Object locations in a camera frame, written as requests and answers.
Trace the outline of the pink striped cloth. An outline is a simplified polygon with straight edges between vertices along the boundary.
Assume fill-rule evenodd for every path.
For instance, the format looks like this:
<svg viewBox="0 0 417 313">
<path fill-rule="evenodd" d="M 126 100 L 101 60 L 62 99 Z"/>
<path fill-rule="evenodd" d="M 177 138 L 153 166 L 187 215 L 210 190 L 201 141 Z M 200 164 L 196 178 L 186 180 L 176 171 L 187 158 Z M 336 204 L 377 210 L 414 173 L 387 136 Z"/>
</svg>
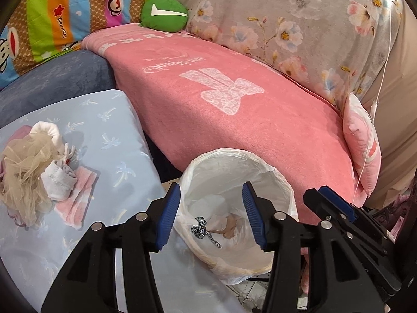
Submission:
<svg viewBox="0 0 417 313">
<path fill-rule="evenodd" d="M 78 167 L 75 174 L 78 181 L 73 191 L 66 200 L 56 202 L 54 211 L 58 213 L 66 225 L 79 230 L 83 226 L 83 219 L 97 174 L 83 166 Z"/>
</svg>

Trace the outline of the beige cloth with patterned tie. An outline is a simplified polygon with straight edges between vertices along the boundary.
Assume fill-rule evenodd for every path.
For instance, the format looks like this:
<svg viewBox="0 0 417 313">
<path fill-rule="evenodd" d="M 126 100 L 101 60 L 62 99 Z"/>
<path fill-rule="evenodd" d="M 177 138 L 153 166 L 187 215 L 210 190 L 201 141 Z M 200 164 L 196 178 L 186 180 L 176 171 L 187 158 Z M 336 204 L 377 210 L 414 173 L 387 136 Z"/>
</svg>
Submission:
<svg viewBox="0 0 417 313">
<path fill-rule="evenodd" d="M 237 227 L 237 216 L 229 214 L 227 216 L 214 215 L 207 221 L 204 217 L 195 217 L 196 225 L 190 227 L 190 232 L 196 239 L 202 240 L 205 237 L 219 250 L 223 246 L 213 236 L 215 234 L 222 236 L 224 239 L 232 239 Z"/>
</svg>

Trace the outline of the grey white sock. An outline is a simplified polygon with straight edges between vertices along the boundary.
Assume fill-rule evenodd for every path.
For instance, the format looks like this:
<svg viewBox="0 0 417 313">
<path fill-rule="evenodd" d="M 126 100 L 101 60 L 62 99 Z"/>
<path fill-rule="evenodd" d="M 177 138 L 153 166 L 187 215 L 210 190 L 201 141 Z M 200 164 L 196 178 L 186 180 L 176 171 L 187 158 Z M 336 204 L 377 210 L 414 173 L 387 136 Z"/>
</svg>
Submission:
<svg viewBox="0 0 417 313">
<path fill-rule="evenodd" d="M 69 198 L 78 178 L 62 160 L 53 160 L 40 176 L 48 197 L 53 201 Z"/>
</svg>

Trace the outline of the beige mesh net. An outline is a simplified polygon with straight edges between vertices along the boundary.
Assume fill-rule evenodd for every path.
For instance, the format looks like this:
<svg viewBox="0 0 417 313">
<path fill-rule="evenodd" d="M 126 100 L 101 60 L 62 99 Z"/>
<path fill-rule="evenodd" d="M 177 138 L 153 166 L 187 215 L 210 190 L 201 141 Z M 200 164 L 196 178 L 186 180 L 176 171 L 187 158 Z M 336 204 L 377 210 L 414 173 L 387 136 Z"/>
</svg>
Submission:
<svg viewBox="0 0 417 313">
<path fill-rule="evenodd" d="M 1 201 L 17 225 L 31 227 L 40 214 L 51 210 L 52 201 L 41 174 L 58 157 L 57 148 L 46 133 L 28 134 L 10 141 L 4 148 Z"/>
</svg>

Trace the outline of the white glove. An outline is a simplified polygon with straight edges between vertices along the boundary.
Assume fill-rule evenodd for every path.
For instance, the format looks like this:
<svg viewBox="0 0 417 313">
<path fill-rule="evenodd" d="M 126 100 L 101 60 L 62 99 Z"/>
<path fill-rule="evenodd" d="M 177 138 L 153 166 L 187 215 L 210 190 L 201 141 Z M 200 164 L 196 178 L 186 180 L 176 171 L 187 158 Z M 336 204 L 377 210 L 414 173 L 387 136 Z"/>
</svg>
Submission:
<svg viewBox="0 0 417 313">
<path fill-rule="evenodd" d="M 69 164 L 76 149 L 75 146 L 70 146 L 68 143 L 64 143 L 62 135 L 58 126 L 51 122 L 37 122 L 30 130 L 30 134 L 44 134 L 52 140 L 58 154 L 62 157 L 62 161 L 65 164 Z"/>
</svg>

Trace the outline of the white lined trash bin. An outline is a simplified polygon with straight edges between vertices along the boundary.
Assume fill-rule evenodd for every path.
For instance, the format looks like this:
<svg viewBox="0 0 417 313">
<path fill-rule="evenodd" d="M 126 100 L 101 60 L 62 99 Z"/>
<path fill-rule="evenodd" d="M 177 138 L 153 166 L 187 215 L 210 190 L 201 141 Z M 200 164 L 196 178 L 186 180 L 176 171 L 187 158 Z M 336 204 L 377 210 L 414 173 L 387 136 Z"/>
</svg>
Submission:
<svg viewBox="0 0 417 313">
<path fill-rule="evenodd" d="M 256 194 L 269 199 L 274 208 L 298 218 L 294 191 L 286 178 L 254 153 L 220 148 L 193 159 L 180 178 L 181 200 L 174 228 L 194 255 L 226 285 L 237 285 L 256 275 L 269 273 L 273 254 L 261 250 L 254 239 L 242 200 L 242 187 L 251 182 Z M 237 216 L 232 239 L 215 234 L 222 250 L 207 237 L 196 239 L 190 227 L 195 217 L 207 221 L 214 215 Z"/>
</svg>

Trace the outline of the pink small pillow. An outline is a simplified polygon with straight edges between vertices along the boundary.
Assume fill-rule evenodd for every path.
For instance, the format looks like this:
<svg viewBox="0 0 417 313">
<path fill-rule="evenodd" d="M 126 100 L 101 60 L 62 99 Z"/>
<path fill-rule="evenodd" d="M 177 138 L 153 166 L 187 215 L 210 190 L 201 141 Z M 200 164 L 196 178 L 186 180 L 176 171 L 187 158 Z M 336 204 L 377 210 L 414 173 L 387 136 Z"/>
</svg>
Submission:
<svg viewBox="0 0 417 313">
<path fill-rule="evenodd" d="M 374 123 L 354 94 L 346 99 L 343 132 L 359 183 L 370 196 L 377 185 L 382 155 Z"/>
</svg>

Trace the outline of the pink bed blanket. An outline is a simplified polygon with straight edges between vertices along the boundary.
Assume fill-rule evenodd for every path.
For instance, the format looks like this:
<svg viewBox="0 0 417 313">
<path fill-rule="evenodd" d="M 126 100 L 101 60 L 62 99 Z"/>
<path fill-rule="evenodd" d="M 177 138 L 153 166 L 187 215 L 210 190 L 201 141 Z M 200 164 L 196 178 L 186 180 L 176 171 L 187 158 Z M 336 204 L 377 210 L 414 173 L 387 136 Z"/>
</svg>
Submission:
<svg viewBox="0 0 417 313">
<path fill-rule="evenodd" d="M 303 203 L 311 188 L 327 185 L 364 204 L 339 111 L 277 71 L 187 33 L 136 24 L 97 31 L 81 46 L 109 62 L 144 131 L 178 170 L 203 153 L 236 148 L 286 178 L 302 222 L 317 222 Z"/>
</svg>

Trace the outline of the grey floral quilt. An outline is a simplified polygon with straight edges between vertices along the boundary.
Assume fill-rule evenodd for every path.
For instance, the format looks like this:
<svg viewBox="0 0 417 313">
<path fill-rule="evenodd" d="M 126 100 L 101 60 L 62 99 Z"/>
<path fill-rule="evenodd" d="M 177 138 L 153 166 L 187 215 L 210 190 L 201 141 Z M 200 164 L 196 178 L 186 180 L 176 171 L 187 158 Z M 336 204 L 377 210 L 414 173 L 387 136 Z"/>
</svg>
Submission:
<svg viewBox="0 0 417 313">
<path fill-rule="evenodd" d="M 186 29 L 284 73 L 337 108 L 387 60 L 403 0 L 178 0 Z"/>
</svg>

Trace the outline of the blue-grey velvet cushion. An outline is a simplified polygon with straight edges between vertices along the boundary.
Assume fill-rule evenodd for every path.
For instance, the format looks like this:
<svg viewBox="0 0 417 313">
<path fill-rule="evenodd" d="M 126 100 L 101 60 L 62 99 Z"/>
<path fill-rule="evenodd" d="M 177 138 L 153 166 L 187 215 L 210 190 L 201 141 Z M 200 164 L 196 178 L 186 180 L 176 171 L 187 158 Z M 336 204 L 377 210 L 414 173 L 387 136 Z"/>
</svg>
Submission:
<svg viewBox="0 0 417 313">
<path fill-rule="evenodd" d="M 115 89 L 109 62 L 89 50 L 48 61 L 1 90 L 1 126 L 48 105 L 81 95 Z"/>
</svg>

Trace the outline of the green check mark cushion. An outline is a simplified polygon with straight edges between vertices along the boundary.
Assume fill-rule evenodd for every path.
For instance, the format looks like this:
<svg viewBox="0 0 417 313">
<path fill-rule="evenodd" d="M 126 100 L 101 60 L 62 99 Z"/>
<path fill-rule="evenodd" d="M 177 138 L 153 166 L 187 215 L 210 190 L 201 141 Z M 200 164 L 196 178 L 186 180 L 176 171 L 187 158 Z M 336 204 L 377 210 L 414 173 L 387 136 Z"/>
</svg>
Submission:
<svg viewBox="0 0 417 313">
<path fill-rule="evenodd" d="M 145 28 L 175 33 L 182 30 L 188 21 L 188 10 L 178 0 L 148 0 L 140 16 Z"/>
</svg>

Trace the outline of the colourful monkey print pillow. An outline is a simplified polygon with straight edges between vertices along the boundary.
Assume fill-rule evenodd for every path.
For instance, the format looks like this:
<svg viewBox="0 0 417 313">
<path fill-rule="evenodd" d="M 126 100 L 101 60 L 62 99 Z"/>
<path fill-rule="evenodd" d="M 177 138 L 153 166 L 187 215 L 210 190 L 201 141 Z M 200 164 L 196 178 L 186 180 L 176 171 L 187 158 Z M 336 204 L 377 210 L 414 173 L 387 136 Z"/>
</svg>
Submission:
<svg viewBox="0 0 417 313">
<path fill-rule="evenodd" d="M 1 31 L 1 87 L 79 49 L 84 37 L 139 23 L 146 0 L 21 0 Z"/>
</svg>

